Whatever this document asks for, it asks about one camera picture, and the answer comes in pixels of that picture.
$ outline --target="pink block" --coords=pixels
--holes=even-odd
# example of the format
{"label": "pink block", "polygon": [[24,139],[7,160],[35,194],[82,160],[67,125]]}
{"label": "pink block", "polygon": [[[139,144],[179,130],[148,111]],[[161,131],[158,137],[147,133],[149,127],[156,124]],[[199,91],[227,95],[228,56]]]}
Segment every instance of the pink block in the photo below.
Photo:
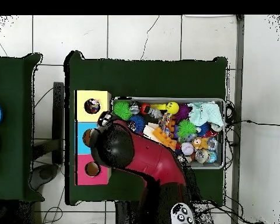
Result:
{"label": "pink block", "polygon": [[78,155],[78,181],[77,186],[106,185],[111,176],[111,169],[100,166],[101,171],[96,177],[90,177],[85,172],[85,166],[89,162],[94,162],[91,155]]}

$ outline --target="purple toy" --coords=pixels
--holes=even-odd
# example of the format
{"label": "purple toy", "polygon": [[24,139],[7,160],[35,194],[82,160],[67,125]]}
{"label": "purple toy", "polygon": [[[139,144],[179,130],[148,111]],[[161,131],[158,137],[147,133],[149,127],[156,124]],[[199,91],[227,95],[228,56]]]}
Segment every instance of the purple toy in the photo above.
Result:
{"label": "purple toy", "polygon": [[191,109],[186,105],[180,105],[178,112],[174,115],[176,117],[176,123],[179,123],[181,120],[186,120],[189,117]]}

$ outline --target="green cloth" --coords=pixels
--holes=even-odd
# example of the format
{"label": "green cloth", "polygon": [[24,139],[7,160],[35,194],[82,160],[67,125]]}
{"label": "green cloth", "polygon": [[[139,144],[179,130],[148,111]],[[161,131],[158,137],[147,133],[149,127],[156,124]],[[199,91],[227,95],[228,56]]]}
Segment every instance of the green cloth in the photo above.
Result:
{"label": "green cloth", "polygon": [[43,201],[29,185],[32,161],[32,75],[41,54],[0,57],[0,200]]}
{"label": "green cloth", "polygon": [[[74,90],[105,90],[116,96],[192,97],[225,99],[227,60],[216,61],[122,61],[82,59],[71,52],[65,67],[69,68],[65,87],[69,86],[69,178],[66,178],[66,203],[79,200],[136,201],[144,189],[143,180],[133,174],[112,170],[107,185],[77,186],[74,183]],[[202,198],[223,204],[223,169],[194,170]]]}

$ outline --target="remote control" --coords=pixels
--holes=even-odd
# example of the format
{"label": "remote control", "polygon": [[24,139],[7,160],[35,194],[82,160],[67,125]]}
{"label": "remote control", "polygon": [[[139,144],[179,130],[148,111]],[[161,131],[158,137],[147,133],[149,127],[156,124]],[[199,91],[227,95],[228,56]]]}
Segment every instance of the remote control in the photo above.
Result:
{"label": "remote control", "polygon": [[173,206],[171,209],[171,224],[195,224],[190,207],[183,202]]}

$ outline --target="wall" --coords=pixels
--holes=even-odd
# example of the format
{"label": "wall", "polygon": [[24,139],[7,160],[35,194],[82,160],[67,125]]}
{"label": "wall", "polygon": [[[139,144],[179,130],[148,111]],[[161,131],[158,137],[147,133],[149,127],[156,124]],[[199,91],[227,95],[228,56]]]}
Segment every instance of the wall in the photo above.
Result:
{"label": "wall", "polygon": [[[272,20],[245,16],[242,120],[280,124],[280,28]],[[280,224],[280,127],[244,122],[241,128],[244,217]]]}

